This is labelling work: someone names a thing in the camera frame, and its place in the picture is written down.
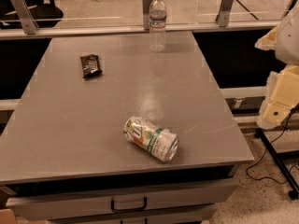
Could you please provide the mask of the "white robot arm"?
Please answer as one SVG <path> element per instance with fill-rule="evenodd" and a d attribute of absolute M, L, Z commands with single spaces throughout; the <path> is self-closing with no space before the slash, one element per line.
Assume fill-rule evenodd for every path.
<path fill-rule="evenodd" d="M 273 50 L 277 60 L 286 66 L 271 71 L 257 124 L 272 130 L 287 118 L 299 104 L 299 8 L 294 7 L 279 25 L 257 40 L 254 47 Z"/>

